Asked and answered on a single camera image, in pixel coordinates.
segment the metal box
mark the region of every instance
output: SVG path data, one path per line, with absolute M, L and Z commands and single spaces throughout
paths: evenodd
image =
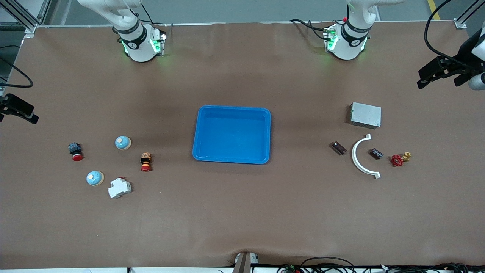
M 381 108 L 353 102 L 350 105 L 350 124 L 376 129 L 381 126 Z

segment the red knob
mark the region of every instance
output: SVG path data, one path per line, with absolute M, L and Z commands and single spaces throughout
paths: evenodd
M 75 154 L 72 156 L 72 160 L 74 161 L 81 161 L 84 157 L 82 157 L 82 155 L 80 154 Z
M 391 157 L 391 163 L 396 167 L 400 167 L 403 165 L 404 161 L 400 155 L 395 154 Z

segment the yellow tape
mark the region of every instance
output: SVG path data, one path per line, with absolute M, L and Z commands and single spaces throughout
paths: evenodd
M 435 9 L 436 9 L 435 0 L 428 0 L 428 5 L 429 5 L 429 8 L 431 9 L 431 12 L 435 11 Z M 434 20 L 440 20 L 439 14 L 435 13 L 435 15 L 433 16 L 433 19 Z

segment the blue tray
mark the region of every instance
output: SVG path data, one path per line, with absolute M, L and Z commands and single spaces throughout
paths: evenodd
M 264 164 L 270 159 L 271 113 L 265 108 L 205 105 L 192 155 L 201 161 Z

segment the brown tabletop surface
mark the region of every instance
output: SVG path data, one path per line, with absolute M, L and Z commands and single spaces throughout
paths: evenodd
M 376 23 L 353 61 L 292 24 L 176 26 L 165 57 L 148 63 L 127 58 L 111 28 L 37 29 L 16 62 L 34 87 L 7 93 L 32 103 L 39 123 L 0 124 L 0 267 L 226 266 L 241 251 L 261 263 L 484 264 L 485 94 L 452 79 L 418 90 L 436 56 L 424 25 Z M 431 25 L 448 54 L 465 39 L 451 21 Z M 382 107 L 382 127 L 347 123 L 352 102 Z M 206 104 L 270 110 L 269 162 L 196 161 Z M 357 152 L 381 179 L 351 159 L 368 133 Z M 133 141 L 126 151 L 120 135 Z M 151 172 L 140 171 L 143 152 Z M 393 167 L 388 156 L 404 152 L 411 161 Z M 85 181 L 93 170 L 105 175 L 97 187 Z M 110 199 L 118 176 L 133 192 Z

